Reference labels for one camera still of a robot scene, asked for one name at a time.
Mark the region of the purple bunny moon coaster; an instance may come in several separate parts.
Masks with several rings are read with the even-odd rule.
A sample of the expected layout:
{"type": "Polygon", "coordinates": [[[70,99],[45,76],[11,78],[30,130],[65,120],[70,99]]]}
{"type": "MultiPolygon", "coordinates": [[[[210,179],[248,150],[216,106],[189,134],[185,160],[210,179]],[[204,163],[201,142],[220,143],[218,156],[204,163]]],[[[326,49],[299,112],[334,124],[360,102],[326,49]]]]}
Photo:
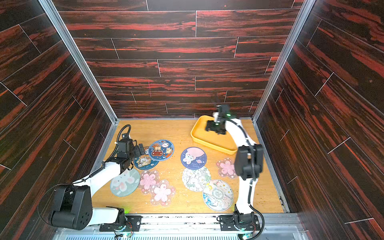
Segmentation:
{"type": "Polygon", "coordinates": [[[181,154],[181,163],[190,170],[198,170],[207,163],[207,154],[200,148],[189,147],[181,154]]]}

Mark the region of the white floral round coaster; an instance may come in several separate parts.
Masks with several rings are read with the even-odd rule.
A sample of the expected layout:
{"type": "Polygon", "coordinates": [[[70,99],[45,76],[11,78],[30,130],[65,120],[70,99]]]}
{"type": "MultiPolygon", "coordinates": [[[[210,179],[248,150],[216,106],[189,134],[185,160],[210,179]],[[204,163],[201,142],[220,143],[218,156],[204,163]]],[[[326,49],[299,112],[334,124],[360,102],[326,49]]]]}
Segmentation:
{"type": "Polygon", "coordinates": [[[202,167],[198,170],[184,169],[182,174],[184,186],[193,192],[202,192],[205,185],[211,179],[211,173],[206,167],[202,167]]]}

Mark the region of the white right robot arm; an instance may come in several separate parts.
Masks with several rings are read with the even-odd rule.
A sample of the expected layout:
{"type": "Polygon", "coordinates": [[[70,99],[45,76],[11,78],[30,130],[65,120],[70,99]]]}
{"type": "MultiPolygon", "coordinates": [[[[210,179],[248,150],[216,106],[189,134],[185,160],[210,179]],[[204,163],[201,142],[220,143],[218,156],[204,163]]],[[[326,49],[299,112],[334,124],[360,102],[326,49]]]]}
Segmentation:
{"type": "Polygon", "coordinates": [[[257,144],[244,129],[240,119],[230,112],[228,105],[218,105],[213,113],[214,119],[208,121],[206,131],[224,135],[229,133],[238,147],[235,158],[235,172],[239,177],[239,195],[235,213],[247,215],[261,212],[253,207],[255,187],[263,172],[263,146],[257,144]]]}

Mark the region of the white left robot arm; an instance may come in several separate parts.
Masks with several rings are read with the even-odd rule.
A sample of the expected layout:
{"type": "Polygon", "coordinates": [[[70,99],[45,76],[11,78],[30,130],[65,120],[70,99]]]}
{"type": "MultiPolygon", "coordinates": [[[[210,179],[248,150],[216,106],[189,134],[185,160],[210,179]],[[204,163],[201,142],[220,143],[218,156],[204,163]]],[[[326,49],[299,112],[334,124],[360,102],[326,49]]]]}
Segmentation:
{"type": "Polygon", "coordinates": [[[94,208],[92,196],[106,183],[133,166],[133,159],[145,152],[142,144],[132,139],[117,141],[111,157],[102,166],[71,184],[59,184],[54,191],[48,224],[52,227],[82,230],[92,225],[110,225],[115,231],[126,227],[122,208],[94,208]]]}

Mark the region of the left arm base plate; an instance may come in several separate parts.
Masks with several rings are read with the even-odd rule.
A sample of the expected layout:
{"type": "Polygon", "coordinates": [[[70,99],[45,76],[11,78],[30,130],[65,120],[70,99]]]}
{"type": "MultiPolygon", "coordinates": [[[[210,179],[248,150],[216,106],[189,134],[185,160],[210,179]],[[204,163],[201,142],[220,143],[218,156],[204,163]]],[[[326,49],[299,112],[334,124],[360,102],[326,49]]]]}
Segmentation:
{"type": "Polygon", "coordinates": [[[138,232],[142,223],[142,216],[125,215],[125,218],[119,217],[115,223],[102,224],[99,228],[100,232],[110,233],[131,233],[138,232]]]}

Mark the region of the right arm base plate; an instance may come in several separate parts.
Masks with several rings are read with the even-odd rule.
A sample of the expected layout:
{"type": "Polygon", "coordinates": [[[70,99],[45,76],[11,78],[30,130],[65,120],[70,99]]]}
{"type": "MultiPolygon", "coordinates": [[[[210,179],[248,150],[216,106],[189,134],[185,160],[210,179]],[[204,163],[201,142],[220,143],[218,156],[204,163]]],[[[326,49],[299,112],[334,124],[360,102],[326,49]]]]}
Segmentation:
{"type": "Polygon", "coordinates": [[[217,217],[222,232],[230,231],[260,231],[261,225],[258,217],[254,214],[220,215],[217,217]]]}

